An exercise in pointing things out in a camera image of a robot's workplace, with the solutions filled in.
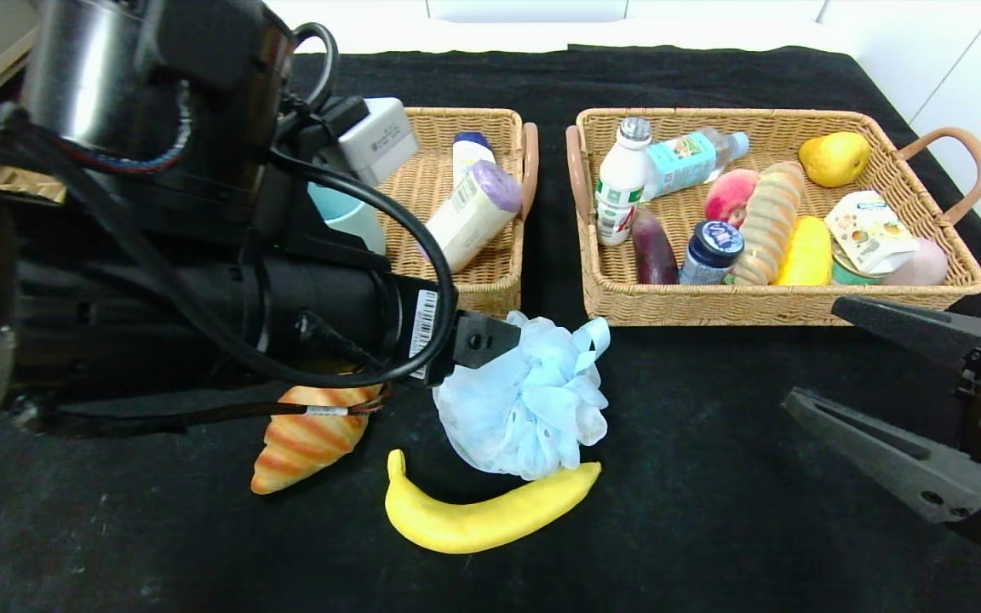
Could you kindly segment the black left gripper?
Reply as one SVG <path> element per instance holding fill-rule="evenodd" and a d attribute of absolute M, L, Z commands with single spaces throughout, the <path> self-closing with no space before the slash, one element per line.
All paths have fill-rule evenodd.
<path fill-rule="evenodd" d="M 288 261 L 295 383 L 355 388 L 432 383 L 448 361 L 456 292 L 427 279 L 315 259 Z M 521 327 L 461 310 L 452 362 L 478 369 L 510 352 Z"/>

